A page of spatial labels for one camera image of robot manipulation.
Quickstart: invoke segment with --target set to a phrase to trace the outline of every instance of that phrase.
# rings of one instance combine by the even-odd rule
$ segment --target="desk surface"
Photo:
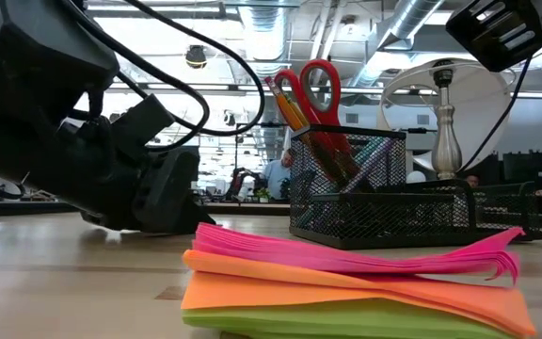
[[[215,218],[240,231],[290,237],[286,217]],[[191,239],[108,232],[78,214],[0,218],[0,338],[218,339],[180,318],[189,278],[181,255]],[[520,254],[519,286],[542,338],[542,241],[511,248]],[[408,257],[445,250],[365,252]]]

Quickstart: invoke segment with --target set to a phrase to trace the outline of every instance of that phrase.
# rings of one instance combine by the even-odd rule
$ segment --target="black mesh pencil holder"
[[[473,195],[478,229],[498,232],[521,227],[526,235],[518,240],[542,239],[534,183],[480,186]]]
[[[351,223],[336,217],[357,212],[362,219],[366,214],[332,199],[336,195],[365,199],[360,195],[374,194],[380,187],[402,186],[407,177],[405,138],[400,132],[323,125],[297,131],[292,139],[291,233],[338,248],[343,246],[333,242],[365,236],[350,233]],[[344,141],[348,152],[344,146],[328,146]]]

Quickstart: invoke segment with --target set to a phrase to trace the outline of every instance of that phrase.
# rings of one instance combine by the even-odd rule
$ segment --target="scissors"
[[[330,100],[328,105],[322,104],[311,89],[311,75],[313,71],[321,70],[329,77]],[[275,76],[275,83],[281,89],[283,80],[286,80],[292,88],[296,102],[309,124],[322,124],[340,126],[338,119],[338,106],[341,96],[340,76],[338,70],[329,62],[323,59],[307,62],[300,73],[300,78],[292,70],[282,70]],[[339,133],[327,133],[320,137],[320,141],[329,147],[330,150],[340,151],[344,154],[351,154],[350,144],[345,135]]]

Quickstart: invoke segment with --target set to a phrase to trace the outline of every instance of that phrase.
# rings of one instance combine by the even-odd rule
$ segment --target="person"
[[[466,178],[466,181],[468,182],[468,185],[470,185],[471,188],[476,188],[480,184],[480,179],[473,174],[468,175],[468,177]]]
[[[275,200],[282,200],[281,184],[290,179],[290,167],[294,163],[291,150],[283,153],[281,160],[273,160],[264,168],[263,176],[267,181],[269,195]]]

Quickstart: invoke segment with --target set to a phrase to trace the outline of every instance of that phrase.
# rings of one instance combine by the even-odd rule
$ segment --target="exposed ductwork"
[[[410,50],[413,37],[445,0],[400,0],[394,14],[387,20],[374,24],[367,40],[367,64],[351,80],[349,87],[371,87],[383,70],[373,65],[373,56],[379,49]]]
[[[246,53],[251,60],[274,61],[283,58],[288,27],[288,9],[275,7],[240,7],[246,29]],[[273,75],[281,69],[273,63],[254,64],[260,77]]]

